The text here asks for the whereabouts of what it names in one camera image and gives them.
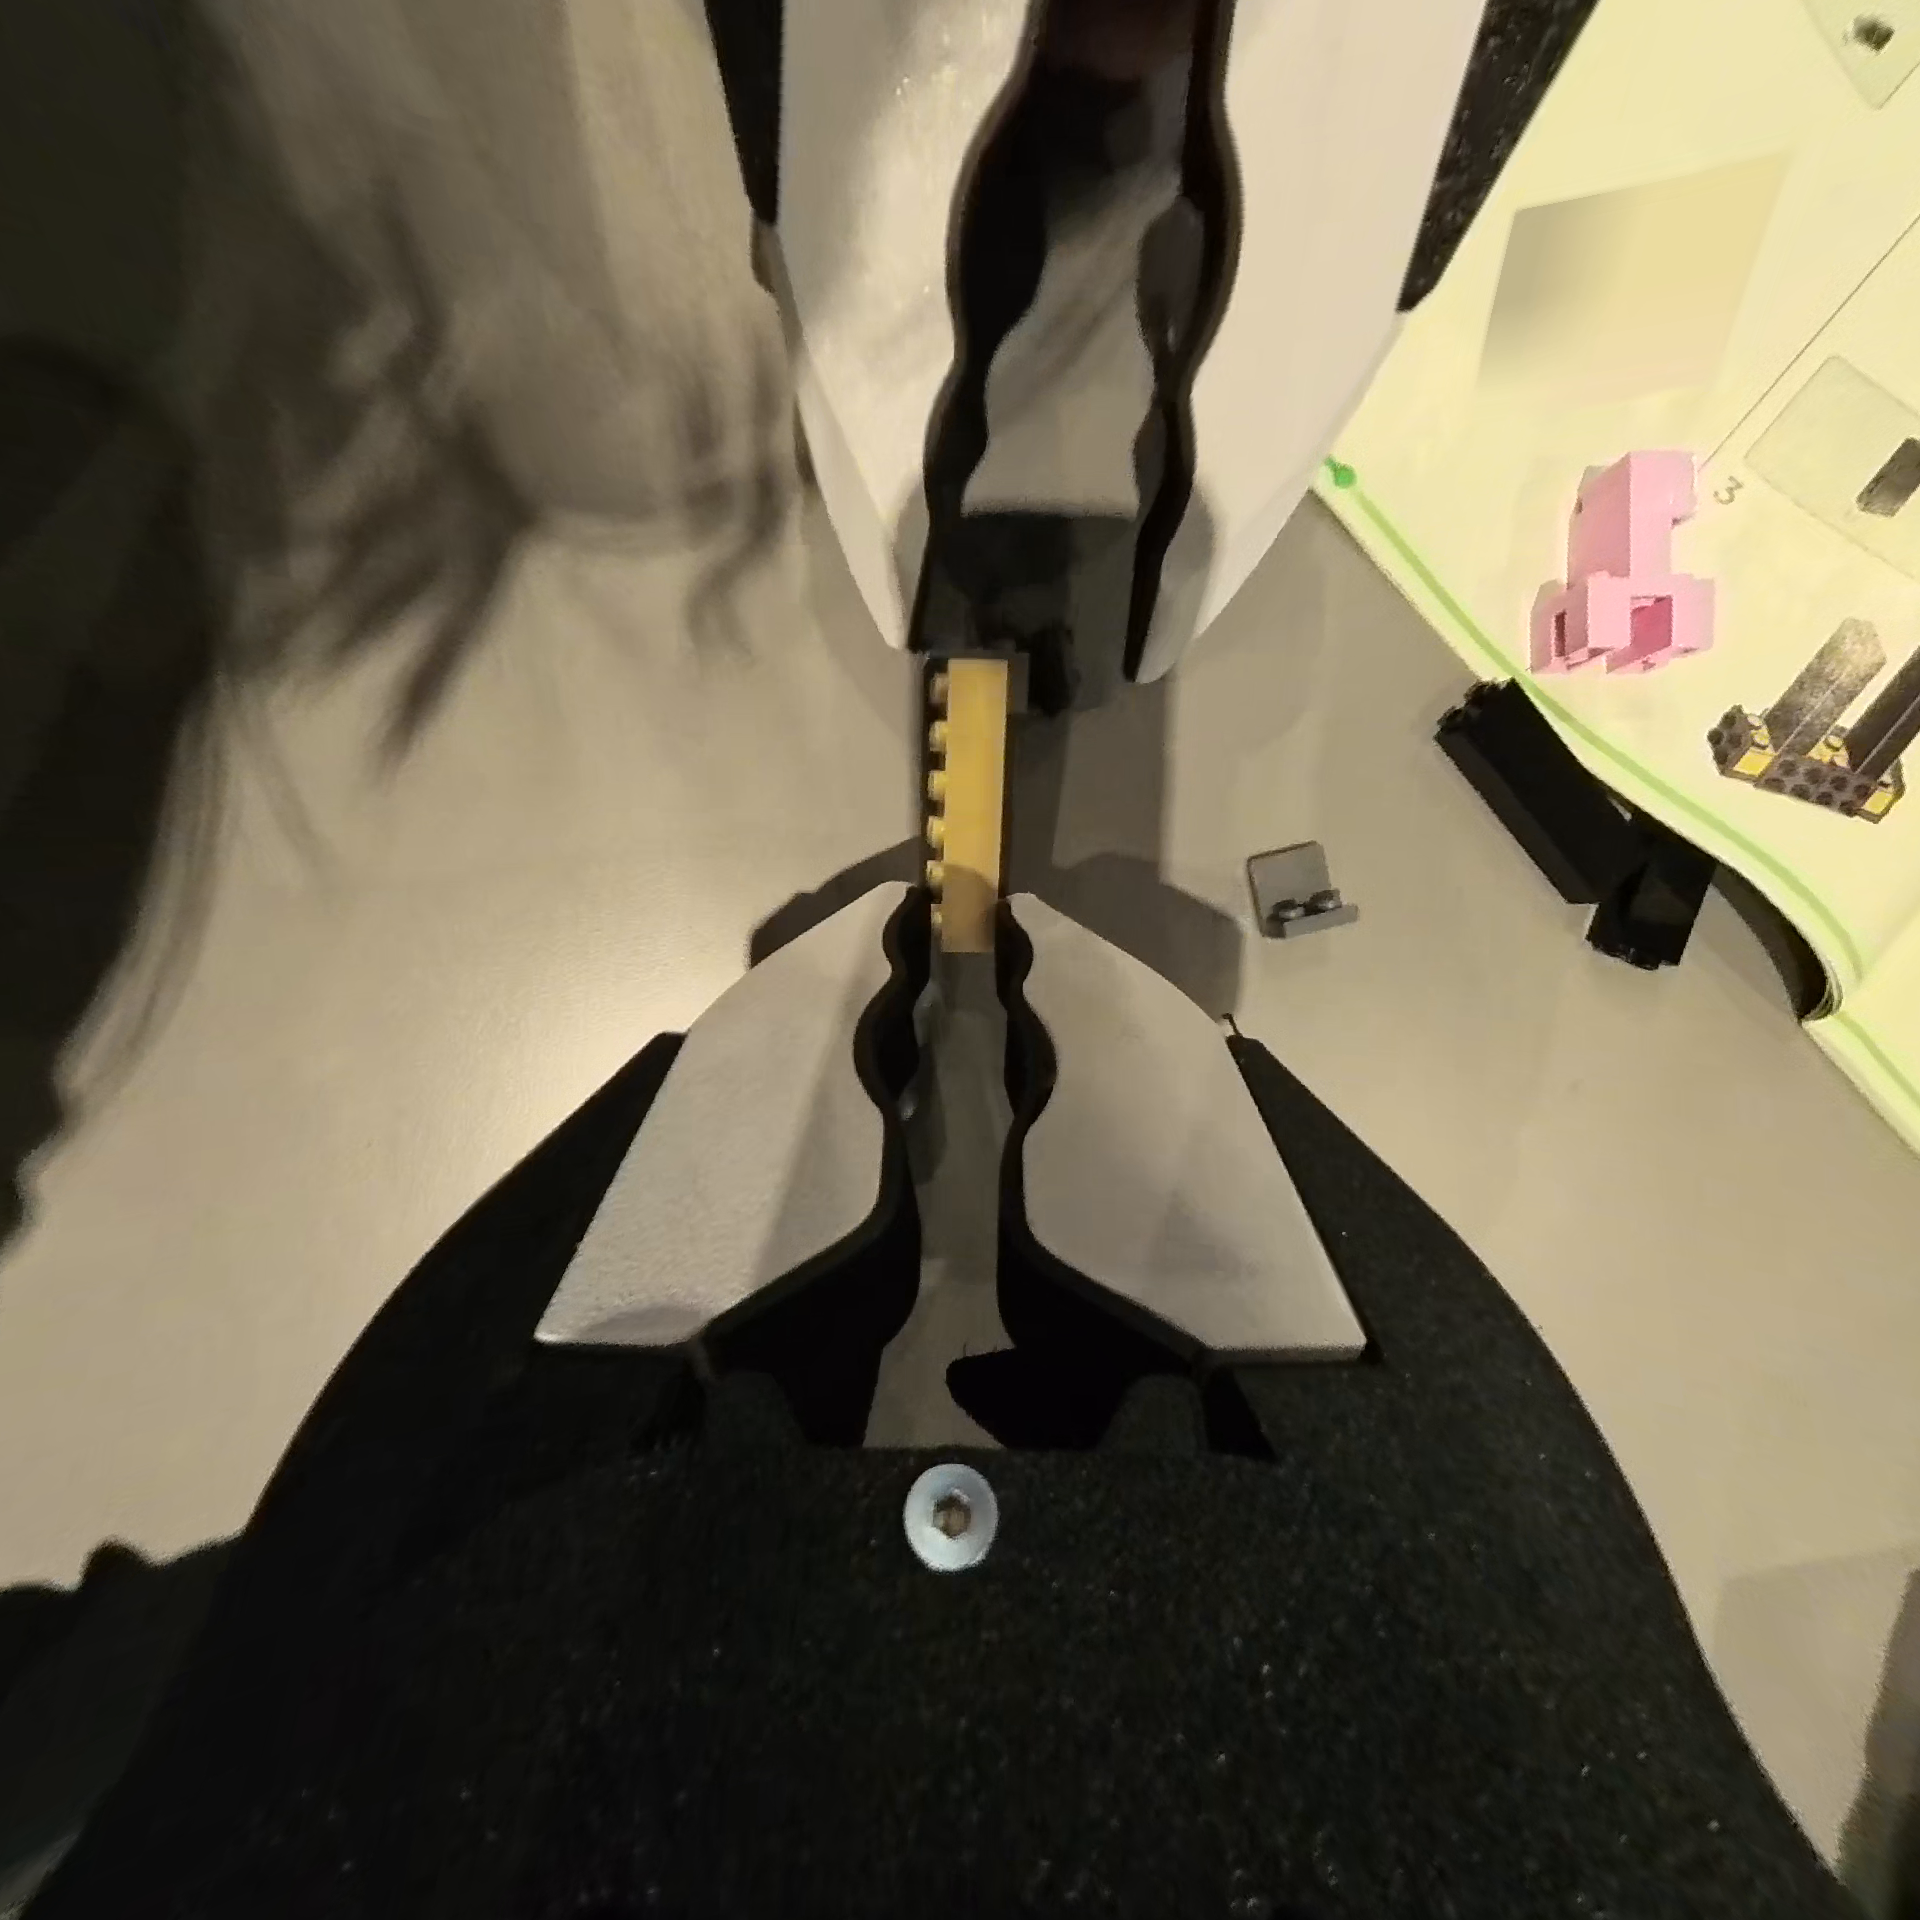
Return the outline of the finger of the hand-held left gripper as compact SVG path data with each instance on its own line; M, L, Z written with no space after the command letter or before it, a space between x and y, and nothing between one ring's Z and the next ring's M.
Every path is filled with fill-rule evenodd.
M1198 96L1223 260L1175 399L1183 508L1128 644L1158 681L1302 503L1401 326L1401 288L1485 4L1230 4Z
M925 614L1046 240L1046 4L779 7L773 279L831 532L879 637Z

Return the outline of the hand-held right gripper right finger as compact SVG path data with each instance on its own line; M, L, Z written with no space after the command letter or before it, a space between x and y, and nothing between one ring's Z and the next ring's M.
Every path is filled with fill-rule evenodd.
M1014 1149L1038 1247L1094 1293L1232 1360L1353 1360L1365 1333L1223 1029L1038 896L1019 1009L1049 1089Z

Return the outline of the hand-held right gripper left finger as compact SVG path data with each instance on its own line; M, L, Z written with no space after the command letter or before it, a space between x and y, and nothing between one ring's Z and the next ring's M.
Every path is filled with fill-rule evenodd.
M665 1351L852 1233L883 1118L857 1024L894 980L887 879L757 961L685 1032L534 1328L555 1348Z

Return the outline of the tan brick plate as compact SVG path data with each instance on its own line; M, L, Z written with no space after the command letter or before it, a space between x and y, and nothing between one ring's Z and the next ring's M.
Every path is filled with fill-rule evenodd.
M943 953L991 953L1006 861L1019 653L933 656L923 676L921 879Z

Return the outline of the grey desk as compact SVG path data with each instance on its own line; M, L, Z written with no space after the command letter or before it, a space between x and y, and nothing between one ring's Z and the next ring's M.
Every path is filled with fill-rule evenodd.
M5 4L5 1904L432 1238L910 872L691 4ZM1019 753L1027 885L1509 1284L1865 1908L1916 1913L1916 1156L1757 904L1584 949L1302 510ZM1355 924L1256 929L1318 841Z

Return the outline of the brick instruction booklet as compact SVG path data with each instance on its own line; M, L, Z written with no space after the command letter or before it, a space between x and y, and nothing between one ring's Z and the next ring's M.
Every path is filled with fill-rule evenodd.
M1315 481L1476 681L1811 949L1916 1144L1916 4L1598 4ZM1713 642L1528 671L1585 468L1696 460Z

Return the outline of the small grey brick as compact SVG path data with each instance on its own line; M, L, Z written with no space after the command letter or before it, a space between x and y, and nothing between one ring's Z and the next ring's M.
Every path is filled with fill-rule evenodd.
M1334 885L1318 841L1269 848L1245 857L1254 924L1269 941L1293 941L1317 929L1344 927L1360 909Z

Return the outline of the pink brick assembly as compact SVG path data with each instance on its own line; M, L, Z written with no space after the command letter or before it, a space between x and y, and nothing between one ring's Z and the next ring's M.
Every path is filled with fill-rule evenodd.
M1683 447L1630 449L1585 468L1568 517L1565 574L1534 599L1527 666L1561 676L1599 665L1646 673L1713 642L1713 583L1673 559L1696 513L1696 460Z

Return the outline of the black brick assembly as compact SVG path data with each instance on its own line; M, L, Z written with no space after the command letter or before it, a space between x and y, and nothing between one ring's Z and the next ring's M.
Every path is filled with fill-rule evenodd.
M1635 968L1683 961L1712 887L1712 855L1590 775L1512 681L1479 681L1436 742L1569 904L1590 949Z

